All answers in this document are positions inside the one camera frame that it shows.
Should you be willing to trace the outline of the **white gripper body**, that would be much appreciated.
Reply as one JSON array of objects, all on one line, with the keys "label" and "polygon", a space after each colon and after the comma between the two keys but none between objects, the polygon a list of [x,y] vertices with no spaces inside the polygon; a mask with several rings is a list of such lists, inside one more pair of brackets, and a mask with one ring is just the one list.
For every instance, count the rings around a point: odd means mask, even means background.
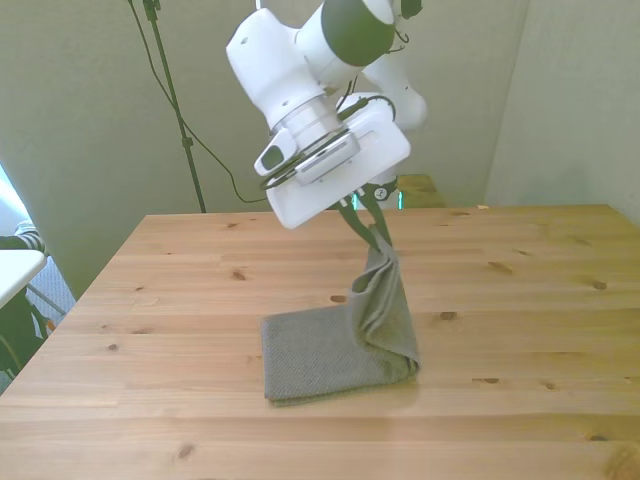
[{"label": "white gripper body", "polygon": [[332,142],[267,190],[280,223],[295,229],[405,160],[410,143],[386,103],[371,103],[347,120],[344,140]]}]

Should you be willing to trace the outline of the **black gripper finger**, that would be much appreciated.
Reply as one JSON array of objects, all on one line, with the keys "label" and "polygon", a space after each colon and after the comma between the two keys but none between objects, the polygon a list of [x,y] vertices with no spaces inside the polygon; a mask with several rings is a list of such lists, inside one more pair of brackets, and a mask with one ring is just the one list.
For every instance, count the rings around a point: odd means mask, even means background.
[{"label": "black gripper finger", "polygon": [[375,236],[371,231],[360,221],[356,210],[353,208],[352,201],[349,198],[342,198],[340,200],[340,214],[347,225],[371,248],[376,247]]},{"label": "black gripper finger", "polygon": [[360,202],[362,205],[369,211],[371,216],[374,219],[375,226],[381,237],[385,240],[385,242],[392,247],[393,243],[391,240],[391,236],[389,234],[389,230],[384,218],[383,211],[379,206],[378,200],[374,195],[373,187],[362,187],[359,190]]}]

